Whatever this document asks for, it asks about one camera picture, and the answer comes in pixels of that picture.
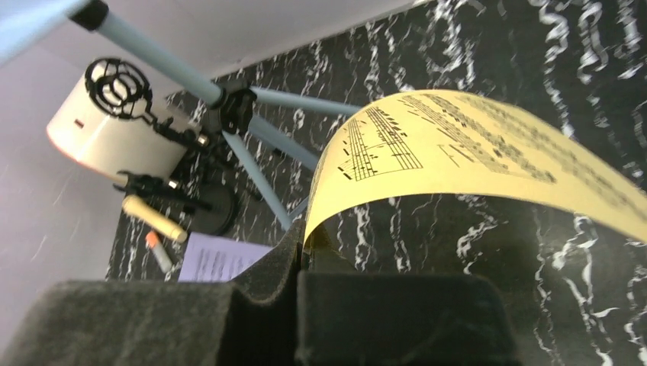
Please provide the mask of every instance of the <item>glue stick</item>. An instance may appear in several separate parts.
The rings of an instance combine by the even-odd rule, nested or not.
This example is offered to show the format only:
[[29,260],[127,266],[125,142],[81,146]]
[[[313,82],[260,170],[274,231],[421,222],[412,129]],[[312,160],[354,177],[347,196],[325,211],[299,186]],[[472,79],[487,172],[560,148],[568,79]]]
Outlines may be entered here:
[[173,267],[173,262],[171,262],[169,255],[166,254],[166,250],[164,250],[164,247],[159,242],[159,237],[154,231],[146,234],[146,246],[153,252],[155,260],[157,260],[157,264],[162,269],[162,272],[169,273]]

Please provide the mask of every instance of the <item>orange cap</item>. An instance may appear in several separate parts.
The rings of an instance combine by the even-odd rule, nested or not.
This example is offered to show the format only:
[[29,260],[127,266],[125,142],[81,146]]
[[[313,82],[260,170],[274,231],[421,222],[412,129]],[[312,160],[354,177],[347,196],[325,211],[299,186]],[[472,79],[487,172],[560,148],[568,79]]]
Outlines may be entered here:
[[146,245],[152,249],[157,244],[159,244],[159,236],[157,236],[157,233],[150,230],[150,232],[146,234]]

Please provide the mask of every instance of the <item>black marble surface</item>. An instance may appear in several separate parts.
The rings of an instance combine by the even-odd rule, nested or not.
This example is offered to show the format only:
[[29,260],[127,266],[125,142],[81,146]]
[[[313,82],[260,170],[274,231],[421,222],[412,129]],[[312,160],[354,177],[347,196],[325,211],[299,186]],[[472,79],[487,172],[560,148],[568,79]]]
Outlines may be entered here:
[[[645,189],[647,4],[618,0],[441,1],[372,22],[237,73],[256,85],[366,104],[412,88],[487,95],[536,114]],[[204,105],[173,101],[200,120]],[[258,106],[299,143],[321,151],[343,122]],[[249,150],[294,207],[312,174],[246,136]],[[200,159],[179,174],[198,185]],[[246,174],[214,173],[241,200],[228,236],[268,245],[283,234],[244,191]],[[175,208],[156,202],[163,212]],[[471,273],[501,290],[526,364],[647,364],[647,249],[589,218],[495,197],[395,197],[336,215],[327,228],[361,271]],[[164,278],[122,216],[108,278]],[[178,262],[183,246],[165,242]]]

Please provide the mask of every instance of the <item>yellow paper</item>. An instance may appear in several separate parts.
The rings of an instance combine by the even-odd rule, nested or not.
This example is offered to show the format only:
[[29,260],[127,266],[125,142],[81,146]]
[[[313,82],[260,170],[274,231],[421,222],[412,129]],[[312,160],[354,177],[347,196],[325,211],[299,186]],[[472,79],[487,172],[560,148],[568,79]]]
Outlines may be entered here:
[[358,204],[433,193],[545,204],[647,241],[647,197],[629,180],[523,109],[447,90],[383,98],[335,133],[312,181],[305,239]]

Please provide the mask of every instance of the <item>wall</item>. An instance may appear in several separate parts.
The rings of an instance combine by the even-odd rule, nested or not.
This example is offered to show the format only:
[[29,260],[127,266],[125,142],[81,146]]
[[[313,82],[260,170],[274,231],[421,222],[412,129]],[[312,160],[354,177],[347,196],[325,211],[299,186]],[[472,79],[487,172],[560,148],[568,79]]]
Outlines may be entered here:
[[[115,0],[111,9],[205,75],[222,75],[412,0]],[[101,279],[121,196],[60,155],[44,128],[95,57],[125,52],[66,23],[0,67],[0,352],[51,284]],[[179,88],[143,67],[156,93]]]

